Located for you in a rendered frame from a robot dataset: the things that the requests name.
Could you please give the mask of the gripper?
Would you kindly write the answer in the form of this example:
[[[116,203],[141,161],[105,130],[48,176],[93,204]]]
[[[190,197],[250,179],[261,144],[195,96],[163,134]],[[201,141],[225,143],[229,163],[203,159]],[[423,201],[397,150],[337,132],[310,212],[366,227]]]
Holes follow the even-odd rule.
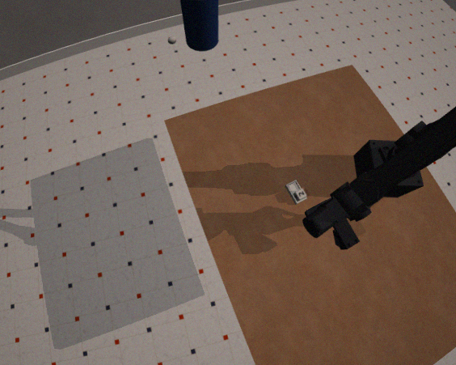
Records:
[[[325,201],[319,203],[319,204],[316,205],[316,206],[313,206],[312,208],[310,208],[309,210],[307,210],[307,211],[305,212],[305,215],[308,216],[309,214],[311,214],[311,213],[313,213],[315,210],[317,210],[319,207],[325,206],[325,203],[326,203],[328,200],[330,200],[330,199],[331,199],[331,198],[329,198],[329,199],[327,199],[327,200],[325,200]]]

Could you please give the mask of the white number cube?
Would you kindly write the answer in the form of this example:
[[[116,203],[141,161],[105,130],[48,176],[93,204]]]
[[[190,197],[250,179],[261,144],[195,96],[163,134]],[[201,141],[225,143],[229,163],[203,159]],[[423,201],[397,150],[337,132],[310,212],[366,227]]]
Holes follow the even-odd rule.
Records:
[[[306,197],[306,193],[304,192],[303,189],[299,189],[293,195],[294,195],[295,199],[297,200],[297,202]]]

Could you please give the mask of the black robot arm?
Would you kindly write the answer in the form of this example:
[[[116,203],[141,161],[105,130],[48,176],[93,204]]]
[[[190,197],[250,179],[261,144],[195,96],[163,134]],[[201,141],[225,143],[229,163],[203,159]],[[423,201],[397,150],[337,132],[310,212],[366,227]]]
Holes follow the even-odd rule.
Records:
[[[393,144],[381,146],[378,152],[384,163],[362,173],[350,184],[344,183],[331,193],[332,199],[325,206],[319,207],[302,220],[305,229],[314,238],[318,238],[334,227],[336,245],[341,250],[351,248],[360,241],[347,218],[356,222],[364,219],[371,214],[370,207],[390,189],[417,175],[419,170],[428,167],[455,147],[456,107],[438,121],[427,125],[421,121]]]

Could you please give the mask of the white rectangular tray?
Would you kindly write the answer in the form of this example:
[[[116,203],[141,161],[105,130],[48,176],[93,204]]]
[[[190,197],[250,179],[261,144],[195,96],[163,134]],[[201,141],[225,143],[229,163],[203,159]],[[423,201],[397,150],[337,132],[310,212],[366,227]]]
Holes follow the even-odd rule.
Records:
[[[297,182],[297,180],[294,180],[294,181],[288,183],[285,187],[286,187],[287,191],[289,192],[289,195],[293,199],[293,202],[295,203],[295,205],[297,205],[299,202],[302,202],[302,201],[306,200],[306,197],[305,197],[302,200],[297,202],[297,200],[295,199],[295,197],[293,195],[296,191],[301,189],[301,187],[300,187],[299,183]]]

